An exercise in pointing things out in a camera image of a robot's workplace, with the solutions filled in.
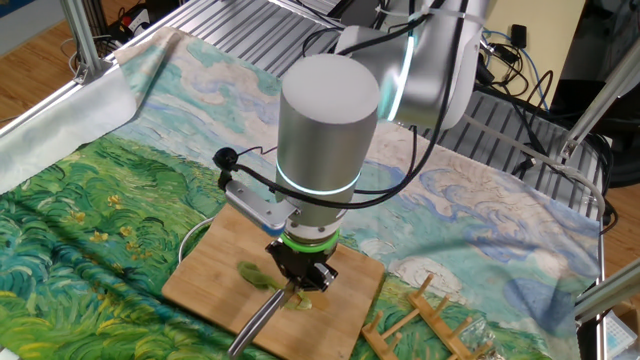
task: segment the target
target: white cable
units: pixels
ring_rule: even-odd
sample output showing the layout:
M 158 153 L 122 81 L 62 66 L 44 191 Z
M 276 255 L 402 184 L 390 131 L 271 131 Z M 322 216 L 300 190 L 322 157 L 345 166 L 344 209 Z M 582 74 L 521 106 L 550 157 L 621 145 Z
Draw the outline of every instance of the white cable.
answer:
M 396 13 L 393 11 L 387 11 L 387 10 L 382 10 L 382 7 L 380 5 L 378 5 L 378 7 L 376 7 L 376 12 L 381 12 L 383 14 L 387 14 L 389 16 L 397 16 L 397 17 L 409 17 L 409 14 L 407 13 Z
M 191 237 L 191 235 L 193 235 L 193 233 L 198 231 L 201 227 L 211 224 L 213 222 L 213 219 L 215 218 L 216 217 L 214 216 L 210 219 L 206 219 L 202 221 L 200 224 L 194 226 L 191 230 L 189 230 L 187 235 L 184 236 L 184 239 L 182 239 L 182 242 L 180 243 L 180 248 L 178 249 L 178 265 L 182 263 L 182 251 L 184 250 L 184 245 L 187 243 L 187 241 L 189 241 L 189 238 Z
M 604 215 L 604 209 L 605 209 L 605 203 L 604 203 L 604 197 L 602 196 L 602 193 L 600 193 L 600 190 L 598 190 L 598 188 L 591 182 L 589 181 L 589 179 L 587 179 L 584 175 L 582 175 L 582 173 L 580 173 L 580 171 L 578 171 L 577 169 L 568 167 L 566 165 L 562 165 L 561 163 L 551 159 L 548 156 L 544 156 L 542 154 L 540 154 L 539 152 L 532 150 L 531 148 L 517 142 L 516 140 L 500 133 L 499 131 L 496 131 L 488 126 L 486 126 L 485 124 L 477 121 L 476 119 L 470 117 L 467 114 L 462 115 L 462 118 L 468 122 L 469 124 L 472 124 L 480 129 L 482 129 L 483 131 L 489 133 L 490 135 L 493 135 L 494 137 L 497 137 L 498 139 L 509 143 L 510 145 L 512 145 L 513 147 L 517 148 L 518 150 L 529 154 L 531 156 L 533 156 L 534 158 L 544 162 L 545 164 L 547 164 L 548 166 L 552 167 L 554 170 L 559 171 L 563 174 L 565 174 L 567 177 L 574 179 L 580 183 L 582 183 L 584 186 L 586 186 L 587 188 L 589 188 L 589 191 L 591 191 L 591 194 L 596 198 L 597 202 L 598 202 L 598 215 L 596 220 L 600 220 L 602 218 L 602 215 Z
M 71 55 L 71 57 L 69 57 L 69 69 L 71 69 L 71 72 L 73 73 L 73 77 L 76 77 L 78 75 L 78 72 L 73 68 L 73 65 L 71 65 L 71 63 L 73 62 L 73 59 L 76 58 L 76 56 L 78 55 L 78 52 L 74 52 L 73 55 Z

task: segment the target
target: metal bracket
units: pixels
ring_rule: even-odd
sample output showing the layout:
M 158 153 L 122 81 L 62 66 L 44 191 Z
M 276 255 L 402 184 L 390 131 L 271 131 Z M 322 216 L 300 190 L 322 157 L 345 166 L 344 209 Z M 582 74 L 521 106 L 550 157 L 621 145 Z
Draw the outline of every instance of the metal bracket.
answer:
M 286 200 L 276 204 L 264 201 L 258 194 L 237 180 L 231 180 L 227 183 L 225 196 L 231 206 L 272 236 L 282 234 L 287 218 L 298 211 L 297 207 Z
M 98 57 L 82 0 L 60 0 L 60 4 L 76 43 L 76 56 L 81 59 L 73 81 L 86 85 L 102 76 L 112 64 Z

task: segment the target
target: black cable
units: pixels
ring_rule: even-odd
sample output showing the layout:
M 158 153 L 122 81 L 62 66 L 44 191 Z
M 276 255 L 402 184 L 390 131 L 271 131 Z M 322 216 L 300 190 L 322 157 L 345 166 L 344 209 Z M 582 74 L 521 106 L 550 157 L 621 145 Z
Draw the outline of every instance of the black cable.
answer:
M 616 225 L 618 225 L 618 211 L 616 210 L 615 207 L 613 207 L 613 205 L 609 202 L 609 200 L 604 199 L 604 204 L 605 204 L 605 214 L 607 213 L 607 211 L 609 211 L 611 213 L 611 215 L 613 216 L 613 221 L 611 223 L 609 223 L 609 225 L 602 229 L 602 231 L 600 231 L 600 235 L 604 235 L 606 233 L 608 233 L 609 231 L 611 231 L 611 229 L 613 229 L 614 227 L 616 227 Z
M 397 28 L 397 27 L 407 26 L 407 25 L 409 25 L 409 22 L 389 26 L 389 28 L 387 29 L 387 34 L 388 34 L 388 33 L 390 33 L 392 29 L 395 29 L 395 28 Z
M 538 112 L 540 112 L 540 108 L 542 107 L 544 100 L 547 98 L 547 95 L 549 95 L 549 91 L 551 90 L 551 84 L 553 83 L 553 71 L 549 70 L 546 73 L 544 73 L 544 75 L 542 75 L 542 77 L 540 78 L 540 81 L 538 81 L 536 86 L 533 88 L 533 91 L 531 92 L 531 94 L 529 94 L 529 97 L 527 98 L 527 102 L 531 101 L 531 98 L 533 98 L 533 94 L 535 93 L 535 91 L 538 90 L 540 86 L 542 86 L 542 81 L 544 81 L 544 79 L 547 76 L 549 77 L 549 81 L 547 82 L 547 87 L 542 93 L 542 96 L 540 97 L 540 101 L 538 102 L 538 106 L 536 107 L 536 110 L 533 112 L 533 114 L 531 114 L 530 123 L 533 123 L 533 119 L 535 119 L 535 117 L 538 116 Z
M 509 68 L 509 72 L 507 72 L 505 74 L 505 76 L 503 77 L 502 81 L 493 82 L 490 85 L 491 86 L 500 86 L 500 87 L 504 88 L 504 87 L 508 86 L 516 77 L 519 76 L 524 81 L 524 89 L 522 91 L 520 91 L 519 93 L 517 93 L 517 94 L 513 94 L 513 95 L 510 94 L 510 96 L 518 97 L 518 96 L 523 95 L 524 93 L 526 93 L 527 90 L 529 90 L 529 80 L 527 79 L 526 76 L 524 76 L 522 74 L 522 59 L 519 60 L 519 63 L 521 65 L 520 69 L 516 69 L 513 65 L 509 64 L 509 62 L 507 62 L 502 57 L 496 56 L 496 58 L 498 60 L 500 60 L 501 62 L 503 62 Z
M 411 172 L 413 171 L 413 166 L 416 163 L 416 155 L 418 152 L 418 128 L 415 125 L 411 125 L 409 127 L 409 129 L 412 129 L 413 131 L 413 148 L 411 150 L 411 164 L 409 164 L 409 170 L 407 170 L 407 174 L 406 176 L 411 175 Z M 391 191 L 393 189 L 393 187 L 390 187 L 388 189 L 384 189 L 384 190 L 359 190 L 356 189 L 354 192 L 356 194 L 365 194 L 365 195 L 380 195 L 380 194 L 386 194 L 389 191 Z
M 302 6 L 303 8 L 311 11 L 315 16 L 319 17 L 322 21 L 326 22 L 327 24 L 331 25 L 331 26 L 335 26 L 335 23 L 330 21 L 328 18 L 326 18 L 325 15 L 323 15 L 322 13 L 320 13 L 319 11 L 317 11 L 316 9 L 310 7 L 309 5 L 303 3 L 300 0 L 293 0 L 293 2 L 295 2 L 296 4 L 299 4 L 300 6 Z
M 518 107 L 516 106 L 515 102 L 511 102 L 511 105 L 513 106 L 513 109 L 518 114 L 518 118 L 521 120 L 522 125 L 524 126 L 525 130 L 527 131 L 527 136 L 529 137 L 529 141 L 531 142 L 531 146 L 533 147 L 533 149 L 535 151 L 537 151 L 537 152 L 539 152 L 539 153 L 541 153 L 542 155 L 545 155 L 545 156 L 548 156 L 547 155 L 547 151 L 545 150 L 544 146 L 542 146 L 542 144 L 540 143 L 540 140 L 538 139 L 538 136 L 536 136 L 536 134 L 533 132 L 532 126 L 533 126 L 533 119 L 537 116 L 538 111 L 540 110 L 540 107 L 542 106 L 542 103 L 544 102 L 544 99 L 547 97 L 547 95 L 549 94 L 549 90 L 551 89 L 551 83 L 553 81 L 553 71 L 551 71 L 551 70 L 547 71 L 540 78 L 540 81 L 538 81 L 536 86 L 533 88 L 533 90 L 531 91 L 531 94 L 529 94 L 529 97 L 527 98 L 527 101 L 526 101 L 527 103 L 529 101 L 531 101 L 531 98 L 533 97 L 533 94 L 536 93 L 538 88 L 541 86 L 542 82 L 547 77 L 549 77 L 549 81 L 547 82 L 547 88 L 545 89 L 544 93 L 540 97 L 540 102 L 538 103 L 538 106 L 534 110 L 534 112 L 533 112 L 533 114 L 532 114 L 532 116 L 531 116 L 529 121 L 527 121 L 527 118 L 526 118 L 525 114 L 520 112 L 520 109 L 518 109 Z M 503 87 L 503 89 L 507 93 L 507 95 L 511 96 L 511 94 L 509 92 L 509 89 L 507 87 Z M 527 170 L 531 169 L 534 166 L 535 166 L 535 163 L 533 162 L 531 157 L 528 157 L 527 160 L 521 162 L 520 164 L 518 164 L 513 169 L 513 172 L 511 173 L 511 175 L 518 176 L 518 174 L 519 174 L 520 179 L 522 180 L 524 178 L 524 175 L 527 172 Z
M 342 28 L 332 27 L 332 28 L 320 29 L 318 31 L 314 31 L 311 34 L 309 34 L 309 36 L 307 36 L 307 38 L 304 39 L 304 42 L 302 43 L 302 57 L 307 57 L 307 47 L 309 47 L 309 43 L 311 42 L 311 40 L 315 38 L 319 38 L 320 36 L 322 36 L 322 34 L 327 33 L 329 31 L 341 31 L 341 30 Z
M 466 12 L 467 10 L 467 5 L 469 3 L 469 0 L 462 0 L 462 4 L 460 6 L 460 12 Z M 447 109 L 447 105 L 449 104 L 449 97 L 451 95 L 451 87 L 453 84 L 453 74 L 455 72 L 455 62 L 456 62 L 456 56 L 458 53 L 458 47 L 460 45 L 460 39 L 462 36 L 462 28 L 464 26 L 464 19 L 459 18 L 456 24 L 456 29 L 455 29 L 455 33 L 454 33 L 454 38 L 453 38 L 453 42 L 451 44 L 451 49 L 450 49 L 450 53 L 449 53 L 449 63 L 448 63 L 448 69 L 447 69 L 447 80 L 446 80 L 446 85 L 445 85 L 445 90 L 444 90 L 444 94 L 442 97 L 442 103 L 440 105 L 440 111 L 438 114 L 438 119 L 436 121 L 436 126 L 433 130 L 433 135 L 432 135 L 432 141 L 429 142 L 429 146 L 427 147 L 427 150 L 425 151 L 424 155 L 422 156 L 422 158 L 420 159 L 420 162 L 418 163 L 418 165 L 415 167 L 415 169 L 413 169 L 413 171 L 411 172 L 411 174 L 409 176 L 405 176 L 404 179 L 402 179 L 402 181 L 394 186 L 392 189 L 390 189 L 390 191 L 380 197 L 377 197 L 375 199 L 372 200 L 368 200 L 368 201 L 363 201 L 363 202 L 359 202 L 359 203 L 340 203 L 340 202 L 335 202 L 335 201 L 326 201 L 326 200 L 321 200 L 321 199 L 316 199 L 314 197 L 308 196 L 306 194 L 302 194 L 296 191 L 292 191 L 284 186 L 281 186 L 279 184 L 276 184 L 275 182 L 265 178 L 264 176 L 260 175 L 259 173 L 257 173 L 255 170 L 244 166 L 242 164 L 235 164 L 231 167 L 231 170 L 233 171 L 244 171 L 245 173 L 249 174 L 250 176 L 252 176 L 254 179 L 258 180 L 259 182 L 267 185 L 272 191 L 278 191 L 280 193 L 282 193 L 283 195 L 287 195 L 290 196 L 294 199 L 298 199 L 313 205 L 318 205 L 318 206 L 324 206 L 324 207 L 328 207 L 328 208 L 333 208 L 333 209 L 347 209 L 347 210 L 356 210 L 356 209 L 364 209 L 367 207 L 371 207 L 371 206 L 375 206 L 378 205 L 382 202 L 385 202 L 389 199 L 391 199 L 392 197 L 394 197 L 395 195 L 397 195 L 400 191 L 402 191 L 405 187 L 407 187 L 407 185 L 416 177 L 418 176 L 418 174 L 420 173 L 420 171 L 422 170 L 422 168 L 424 167 L 424 165 L 427 163 L 427 160 L 429 159 L 429 157 L 431 156 L 431 153 L 433 152 L 433 149 L 436 145 L 436 140 L 438 138 L 438 135 L 440 134 L 440 129 L 442 127 L 442 121 L 444 120 L 444 116 L 446 115 L 446 109 Z
M 507 95 L 512 96 L 507 87 L 503 87 L 503 89 L 507 93 Z M 524 126 L 525 131 L 527 132 L 527 136 L 529 137 L 529 141 L 531 141 L 531 145 L 533 149 L 541 153 L 542 155 L 546 156 L 547 151 L 544 149 L 544 146 L 542 146 L 542 144 L 540 143 L 540 140 L 538 139 L 535 132 L 533 131 L 531 124 L 527 121 L 527 117 L 525 116 L 525 114 L 521 112 L 520 109 L 518 109 L 518 107 L 514 103 L 511 103 L 511 105 L 513 106 L 513 109 L 518 115 L 518 118 L 522 122 L 522 125 Z
M 409 0 L 409 19 L 416 12 L 416 0 Z M 413 30 L 409 31 L 409 36 L 413 36 Z
M 444 1 L 445 0 L 434 0 L 433 4 L 431 5 L 431 9 L 439 9 L 442 6 L 442 4 L 444 3 Z M 402 29 L 400 29 L 398 31 L 395 31 L 395 32 L 389 33 L 387 35 L 383 35 L 383 36 L 377 37 L 375 39 L 363 41 L 360 44 L 352 45 L 352 46 L 340 51 L 338 53 L 338 55 L 348 55 L 348 54 L 351 54 L 354 51 L 362 50 L 362 49 L 368 48 L 370 46 L 378 45 L 378 44 L 381 44 L 383 42 L 386 42 L 386 41 L 389 41 L 389 40 L 393 40 L 393 39 L 395 39 L 397 37 L 400 37 L 400 36 L 410 32 L 411 30 L 413 30 L 416 27 L 418 27 L 420 24 L 429 21 L 432 17 L 433 17 L 432 13 L 429 13 L 427 15 L 422 15 L 416 20 L 409 21 L 407 26 L 405 26 L 404 28 L 402 28 Z
M 385 0 L 378 0 L 378 3 L 380 4 L 380 9 L 383 11 L 386 11 L 388 8 L 388 2 Z M 376 18 L 373 20 L 373 24 L 371 24 L 371 27 L 376 29 L 376 30 L 380 30 L 380 28 L 382 27 L 382 24 L 384 23 L 384 19 L 386 18 L 387 14 L 385 14 L 382 11 L 379 11 L 378 14 L 376 15 Z
M 269 149 L 269 150 L 267 150 L 267 151 L 264 151 L 264 149 L 262 148 L 262 146 L 254 146 L 254 147 L 249 148 L 249 149 L 247 149 L 247 150 L 245 150 L 245 151 L 243 151 L 243 152 L 241 152 L 241 153 L 238 153 L 238 157 L 240 157 L 240 156 L 242 156 L 242 155 L 244 155 L 244 154 L 246 154 L 246 153 L 248 153 L 248 152 L 251 152 L 251 151 L 253 151 L 253 150 L 260 150 L 260 155 L 267 155 L 268 153 L 272 152 L 273 150 L 275 150 L 275 149 L 277 149 L 277 148 L 278 148 L 277 146 L 274 146 L 274 147 L 272 147 L 271 149 Z

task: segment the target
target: metal pole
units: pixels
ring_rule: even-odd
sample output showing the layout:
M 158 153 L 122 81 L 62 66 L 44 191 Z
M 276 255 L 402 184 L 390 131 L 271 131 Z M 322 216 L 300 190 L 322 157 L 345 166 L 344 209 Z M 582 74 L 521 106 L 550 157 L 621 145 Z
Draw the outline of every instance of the metal pole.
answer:
M 598 96 L 587 110 L 582 114 L 580 120 L 567 133 L 563 139 L 560 156 L 569 159 L 575 149 L 584 140 L 587 134 L 600 121 L 604 113 L 609 110 L 611 104 L 628 89 L 631 82 L 635 80 L 640 72 L 640 39 L 636 40 L 633 47 L 627 52 L 620 64 L 609 75 L 606 85 L 600 90 Z
M 580 324 L 640 292 L 640 259 L 578 297 L 576 321 Z
M 76 56 L 80 57 L 78 72 L 73 80 L 78 84 L 88 84 L 102 76 L 111 63 L 98 57 L 82 0 L 60 0 L 60 4 L 76 42 Z

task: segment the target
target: wooden peg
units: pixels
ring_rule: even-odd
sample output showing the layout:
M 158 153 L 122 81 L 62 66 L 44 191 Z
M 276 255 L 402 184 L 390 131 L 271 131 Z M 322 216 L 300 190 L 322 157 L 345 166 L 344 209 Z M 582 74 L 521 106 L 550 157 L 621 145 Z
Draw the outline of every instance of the wooden peg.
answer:
M 382 319 L 382 311 L 378 311 L 373 321 L 369 325 L 367 325 L 367 331 L 375 331 L 378 328 L 378 324 L 380 323 L 381 319 Z
M 397 333 L 396 336 L 394 336 L 393 340 L 391 340 L 391 344 L 389 344 L 389 347 L 387 347 L 387 350 L 385 352 L 387 354 L 392 353 L 393 350 L 398 345 L 398 343 L 400 342 L 400 339 L 402 339 L 402 334 Z
M 433 280 L 433 274 L 429 274 L 429 276 L 427 276 L 427 278 L 424 280 L 424 282 L 420 286 L 420 290 L 418 290 L 417 292 L 418 296 L 422 295 L 422 293 L 424 293 L 424 291 L 427 290 L 427 286 L 429 286 L 429 284 L 431 283 L 431 280 Z
M 442 310 L 444 310 L 444 307 L 447 305 L 447 303 L 449 302 L 449 298 L 451 296 L 449 294 L 445 295 L 444 298 L 442 298 L 442 301 L 440 301 L 440 304 L 438 304 L 438 307 L 433 311 L 433 317 L 438 317 L 440 316 L 440 313 L 442 312 Z
M 418 314 L 420 314 L 420 310 L 414 309 L 412 312 L 409 313 L 409 315 L 405 316 L 404 318 L 402 318 L 402 320 L 398 321 L 392 327 L 390 327 L 389 330 L 385 331 L 382 334 L 382 338 L 383 339 L 388 338 L 389 336 L 391 336 L 391 334 L 400 330 L 401 327 L 405 326 L 409 321 L 411 321 L 411 319 L 416 317 Z
M 487 341 L 486 344 L 480 346 L 476 351 L 474 351 L 473 355 L 471 355 L 472 359 L 477 359 L 478 356 L 484 354 L 487 350 L 489 350 L 489 348 L 493 346 L 493 342 L 492 341 Z
M 471 324 L 471 318 L 470 317 L 464 319 L 464 321 L 461 322 L 460 325 L 458 325 L 458 327 L 455 330 L 453 330 L 453 332 L 451 333 L 451 337 L 454 338 L 454 337 L 460 335 L 462 330 L 464 330 L 467 326 L 469 326 L 469 324 Z

